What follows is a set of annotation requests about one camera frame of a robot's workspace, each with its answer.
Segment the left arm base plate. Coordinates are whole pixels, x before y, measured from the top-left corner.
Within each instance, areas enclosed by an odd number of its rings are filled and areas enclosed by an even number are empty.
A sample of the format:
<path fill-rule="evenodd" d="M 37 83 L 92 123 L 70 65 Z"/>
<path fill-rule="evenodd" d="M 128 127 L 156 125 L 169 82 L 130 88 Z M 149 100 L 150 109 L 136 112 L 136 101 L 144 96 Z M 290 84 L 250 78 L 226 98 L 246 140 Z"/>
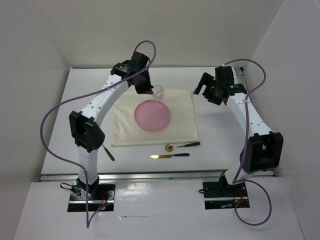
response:
<path fill-rule="evenodd" d="M 67 211 L 69 213 L 86 211 L 86 193 L 76 184 L 66 184 L 70 191 Z M 88 211 L 113 212 L 115 200 L 115 183 L 102 183 L 97 187 L 97 192 L 88 195 Z"/>

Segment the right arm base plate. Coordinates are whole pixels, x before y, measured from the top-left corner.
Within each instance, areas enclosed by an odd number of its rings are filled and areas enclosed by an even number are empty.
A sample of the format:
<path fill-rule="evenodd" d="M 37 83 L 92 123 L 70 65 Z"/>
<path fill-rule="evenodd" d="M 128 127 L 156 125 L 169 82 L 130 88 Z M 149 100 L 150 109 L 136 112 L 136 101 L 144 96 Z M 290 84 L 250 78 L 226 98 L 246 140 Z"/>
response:
<path fill-rule="evenodd" d="M 250 208 L 248 192 L 245 183 L 231 188 L 222 188 L 218 182 L 203 182 L 198 191 L 204 197 L 206 210 Z"/>

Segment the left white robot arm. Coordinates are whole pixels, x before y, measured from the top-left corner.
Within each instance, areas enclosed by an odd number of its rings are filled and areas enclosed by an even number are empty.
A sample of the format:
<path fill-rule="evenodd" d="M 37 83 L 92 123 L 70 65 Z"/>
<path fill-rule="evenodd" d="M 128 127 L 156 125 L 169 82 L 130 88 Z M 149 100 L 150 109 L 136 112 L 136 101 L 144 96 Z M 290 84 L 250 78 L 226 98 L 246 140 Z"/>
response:
<path fill-rule="evenodd" d="M 117 99 L 130 86 L 134 86 L 137 94 L 153 94 L 154 87 L 151 85 L 148 70 L 121 82 L 124 78 L 141 71 L 149 61 L 149 57 L 135 51 L 131 59 L 117 63 L 101 89 L 103 92 L 96 94 L 81 111 L 72 111 L 69 115 L 71 136 L 78 146 L 79 164 L 86 170 L 79 169 L 76 184 L 81 188 L 81 194 L 88 200 L 94 199 L 99 193 L 98 149 L 105 141 L 101 124 Z"/>

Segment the pink plate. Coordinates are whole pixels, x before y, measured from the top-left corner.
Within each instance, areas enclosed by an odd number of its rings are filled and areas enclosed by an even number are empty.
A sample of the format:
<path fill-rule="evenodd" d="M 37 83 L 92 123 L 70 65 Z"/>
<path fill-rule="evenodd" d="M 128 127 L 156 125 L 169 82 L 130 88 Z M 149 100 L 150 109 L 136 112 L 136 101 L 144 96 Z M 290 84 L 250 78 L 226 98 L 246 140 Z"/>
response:
<path fill-rule="evenodd" d="M 160 100 L 150 99 L 141 102 L 134 111 L 137 125 L 149 132 L 159 132 L 171 121 L 171 112 Z"/>

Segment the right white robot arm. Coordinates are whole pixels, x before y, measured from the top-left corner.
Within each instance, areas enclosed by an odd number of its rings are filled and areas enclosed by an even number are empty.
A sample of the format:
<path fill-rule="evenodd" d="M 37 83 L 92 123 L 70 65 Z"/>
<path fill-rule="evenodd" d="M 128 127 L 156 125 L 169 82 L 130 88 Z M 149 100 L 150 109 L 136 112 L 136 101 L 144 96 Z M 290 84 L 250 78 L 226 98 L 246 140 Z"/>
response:
<path fill-rule="evenodd" d="M 239 155 L 239 164 L 220 175 L 220 194 L 230 196 L 237 186 L 256 172 L 279 166 L 284 138 L 262 120 L 244 85 L 235 82 L 232 67 L 217 67 L 215 75 L 203 73 L 193 93 L 202 94 L 212 104 L 227 106 L 244 130 L 245 143 Z"/>

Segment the cream cloth placemat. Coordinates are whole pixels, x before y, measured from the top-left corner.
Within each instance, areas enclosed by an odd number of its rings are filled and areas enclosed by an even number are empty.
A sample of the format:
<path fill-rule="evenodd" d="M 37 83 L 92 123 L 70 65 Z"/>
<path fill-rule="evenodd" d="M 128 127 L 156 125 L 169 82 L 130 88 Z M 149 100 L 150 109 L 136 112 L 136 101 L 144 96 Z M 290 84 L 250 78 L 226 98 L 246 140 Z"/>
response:
<path fill-rule="evenodd" d="M 151 95 L 138 95 L 129 90 L 113 105 L 112 140 L 113 147 L 130 147 L 169 143 L 188 143 L 200 140 L 196 124 L 192 92 L 186 89 L 164 91 L 160 103 L 168 107 L 170 119 L 161 130 L 145 130 L 135 120 L 134 113 L 139 104 L 155 100 Z"/>

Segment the gold fork green handle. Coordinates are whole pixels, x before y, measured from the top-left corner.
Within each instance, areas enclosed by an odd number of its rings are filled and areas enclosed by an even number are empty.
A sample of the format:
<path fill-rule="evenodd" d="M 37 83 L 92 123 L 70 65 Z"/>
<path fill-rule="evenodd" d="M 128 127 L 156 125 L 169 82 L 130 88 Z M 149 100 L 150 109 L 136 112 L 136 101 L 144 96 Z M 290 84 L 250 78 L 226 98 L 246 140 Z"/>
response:
<path fill-rule="evenodd" d="M 103 149 L 104 149 L 104 151 L 106 152 L 106 154 L 108 155 L 108 157 L 110 158 L 110 160 L 111 161 L 115 161 L 115 158 L 114 158 L 114 156 L 111 154 L 111 152 L 106 148 L 106 146 L 103 144 L 102 145 L 102 147 L 103 147 Z"/>

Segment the clear plastic cup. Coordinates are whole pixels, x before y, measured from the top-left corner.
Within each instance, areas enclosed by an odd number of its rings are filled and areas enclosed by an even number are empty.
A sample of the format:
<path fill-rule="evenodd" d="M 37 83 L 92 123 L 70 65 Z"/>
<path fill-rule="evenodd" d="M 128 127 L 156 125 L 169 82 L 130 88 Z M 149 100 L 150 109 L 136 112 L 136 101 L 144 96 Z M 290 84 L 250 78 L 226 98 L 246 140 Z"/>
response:
<path fill-rule="evenodd" d="M 152 90 L 152 97 L 156 100 L 163 100 L 165 98 L 165 91 L 161 85 L 154 85 Z"/>

